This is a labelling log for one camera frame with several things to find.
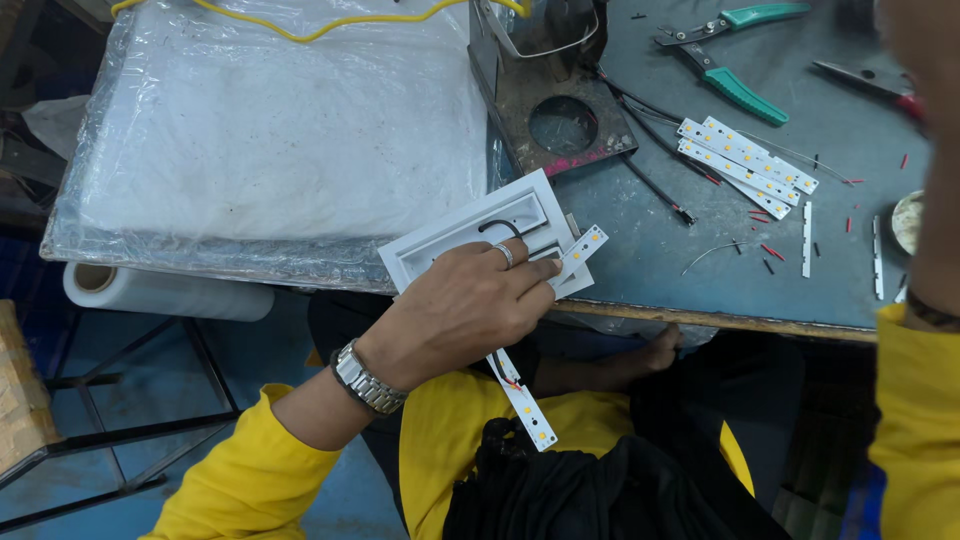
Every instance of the wire connector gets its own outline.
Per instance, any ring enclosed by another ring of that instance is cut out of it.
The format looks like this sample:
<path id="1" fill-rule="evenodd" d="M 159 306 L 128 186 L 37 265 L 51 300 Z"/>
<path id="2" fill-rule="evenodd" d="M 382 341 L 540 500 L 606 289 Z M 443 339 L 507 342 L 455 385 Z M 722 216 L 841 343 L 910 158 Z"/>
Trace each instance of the wire connector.
<path id="1" fill-rule="evenodd" d="M 694 223 L 697 222 L 697 216 L 693 215 L 693 212 L 691 212 L 688 209 L 685 209 L 684 207 L 676 207 L 674 211 L 676 211 L 677 215 L 682 217 L 685 223 L 691 227 L 693 226 Z"/>

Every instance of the blue floor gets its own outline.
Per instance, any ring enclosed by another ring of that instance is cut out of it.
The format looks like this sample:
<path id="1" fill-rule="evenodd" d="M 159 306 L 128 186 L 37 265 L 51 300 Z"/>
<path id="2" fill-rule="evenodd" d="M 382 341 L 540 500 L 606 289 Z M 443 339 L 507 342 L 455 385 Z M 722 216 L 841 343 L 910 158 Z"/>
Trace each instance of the blue floor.
<path id="1" fill-rule="evenodd" d="M 242 408 L 256 403 L 265 382 L 298 384 L 317 373 L 303 362 L 312 348 L 306 326 L 307 298 L 278 292 L 274 310 L 257 323 L 204 320 L 204 336 Z M 67 357 L 65 376 L 80 375 L 165 317 L 88 312 Z M 118 363 L 120 384 L 91 388 L 108 430 L 221 412 L 200 363 L 177 326 Z M 93 432 L 76 390 L 54 396 L 53 414 L 64 436 Z M 232 432 L 222 430 L 166 471 L 166 485 L 6 535 L 11 540 L 136 538 L 148 532 L 183 472 Z M 132 478 L 196 433 L 173 435 L 116 449 Z M 102 452 L 46 461 L 0 491 L 0 521 L 115 489 Z M 344 450 L 320 496 L 301 522 L 310 538 L 407 538 L 386 480 L 359 438 Z"/>

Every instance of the wooden table edge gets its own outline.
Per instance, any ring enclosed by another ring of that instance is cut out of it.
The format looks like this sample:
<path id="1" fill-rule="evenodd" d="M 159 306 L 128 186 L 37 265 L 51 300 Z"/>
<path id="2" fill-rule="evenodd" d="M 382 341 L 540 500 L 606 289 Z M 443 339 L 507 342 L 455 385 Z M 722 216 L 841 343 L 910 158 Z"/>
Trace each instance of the wooden table edge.
<path id="1" fill-rule="evenodd" d="M 805 337 L 824 337 L 827 339 L 845 339 L 876 343 L 876 329 L 848 327 L 827 323 L 787 321 L 768 317 L 730 315 L 720 312 L 710 313 L 690 309 L 674 309 L 672 307 L 637 306 L 618 302 L 601 302 L 574 298 L 560 300 L 553 306 L 553 309 L 573 313 L 592 313 L 594 315 L 624 317 L 627 319 L 663 321 L 725 329 L 769 331 Z"/>

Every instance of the yellow sleeve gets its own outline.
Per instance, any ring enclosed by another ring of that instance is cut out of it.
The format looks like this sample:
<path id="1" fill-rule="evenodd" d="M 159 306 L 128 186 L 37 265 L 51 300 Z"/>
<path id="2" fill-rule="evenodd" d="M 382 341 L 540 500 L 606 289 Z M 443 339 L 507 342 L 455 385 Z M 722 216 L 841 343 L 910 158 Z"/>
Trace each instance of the yellow sleeve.
<path id="1" fill-rule="evenodd" d="M 237 421 L 233 436 L 183 475 L 145 539 L 305 538 L 300 516 L 320 491 L 340 452 L 301 443 L 276 419 L 271 403 L 292 387 L 267 384 Z"/>
<path id="2" fill-rule="evenodd" d="M 885 540 L 960 538 L 960 335 L 904 328 L 904 306 L 877 316 L 870 459 L 887 474 Z"/>

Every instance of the red-handled tool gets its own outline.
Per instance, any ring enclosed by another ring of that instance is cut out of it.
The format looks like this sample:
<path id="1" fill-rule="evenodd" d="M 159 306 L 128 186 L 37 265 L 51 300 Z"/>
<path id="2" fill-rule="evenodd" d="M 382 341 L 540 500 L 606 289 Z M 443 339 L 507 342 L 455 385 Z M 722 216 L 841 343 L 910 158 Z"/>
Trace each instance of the red-handled tool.
<path id="1" fill-rule="evenodd" d="M 912 118 L 924 120 L 926 116 L 924 100 L 914 94 L 913 85 L 906 74 L 894 75 L 893 73 L 841 65 L 829 61 L 815 61 L 813 64 L 848 85 L 856 86 L 866 92 L 892 101 L 894 105 Z"/>

